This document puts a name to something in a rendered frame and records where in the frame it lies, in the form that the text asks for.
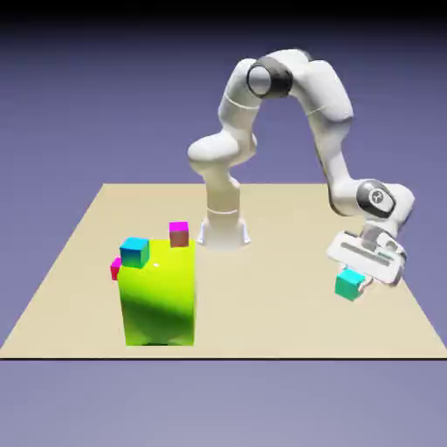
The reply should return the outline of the small magenta cube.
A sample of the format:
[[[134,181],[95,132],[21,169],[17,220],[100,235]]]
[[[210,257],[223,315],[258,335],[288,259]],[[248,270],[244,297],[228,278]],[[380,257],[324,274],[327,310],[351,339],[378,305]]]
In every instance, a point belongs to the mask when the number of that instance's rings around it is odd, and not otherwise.
[[[172,248],[189,246],[189,223],[187,221],[170,222],[168,231]]]

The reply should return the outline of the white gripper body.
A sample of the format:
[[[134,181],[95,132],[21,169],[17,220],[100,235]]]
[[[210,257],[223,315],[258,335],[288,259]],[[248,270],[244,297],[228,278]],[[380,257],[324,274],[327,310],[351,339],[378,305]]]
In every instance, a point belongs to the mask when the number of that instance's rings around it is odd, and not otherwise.
[[[402,254],[346,231],[334,238],[327,248],[327,256],[355,272],[389,286],[398,284],[406,264]]]

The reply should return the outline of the small teal cube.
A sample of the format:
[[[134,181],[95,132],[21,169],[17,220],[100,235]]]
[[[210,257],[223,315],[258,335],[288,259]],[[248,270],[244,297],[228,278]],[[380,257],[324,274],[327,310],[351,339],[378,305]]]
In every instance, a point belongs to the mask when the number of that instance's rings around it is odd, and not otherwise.
[[[345,268],[336,277],[334,291],[337,295],[350,301],[361,295],[361,285],[366,277],[359,272]]]

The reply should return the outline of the small blue cube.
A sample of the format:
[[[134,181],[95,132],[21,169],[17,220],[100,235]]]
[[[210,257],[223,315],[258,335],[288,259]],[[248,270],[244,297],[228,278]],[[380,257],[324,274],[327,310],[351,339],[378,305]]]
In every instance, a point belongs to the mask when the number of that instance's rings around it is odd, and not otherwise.
[[[149,240],[141,237],[128,237],[120,246],[121,264],[141,269],[149,260]]]

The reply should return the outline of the large lime green box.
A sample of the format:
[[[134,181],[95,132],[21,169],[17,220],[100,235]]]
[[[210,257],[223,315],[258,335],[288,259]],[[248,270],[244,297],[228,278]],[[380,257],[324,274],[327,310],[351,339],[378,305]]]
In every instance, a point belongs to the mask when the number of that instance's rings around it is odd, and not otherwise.
[[[196,322],[196,245],[149,239],[143,268],[121,265],[118,290],[126,344],[191,346]]]

